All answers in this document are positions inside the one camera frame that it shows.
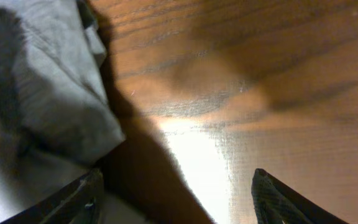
gray fabric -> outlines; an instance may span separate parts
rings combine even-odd
[[[91,165],[124,140],[99,75],[106,51],[92,14],[75,0],[0,0],[0,9],[16,17],[0,11],[6,127],[29,130],[48,150]],[[12,24],[13,34],[1,31]]]

gray cloth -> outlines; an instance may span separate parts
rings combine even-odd
[[[28,143],[40,141],[86,165],[124,140],[99,75],[106,50],[97,28],[83,1],[0,0],[0,117],[6,129],[30,133]]]

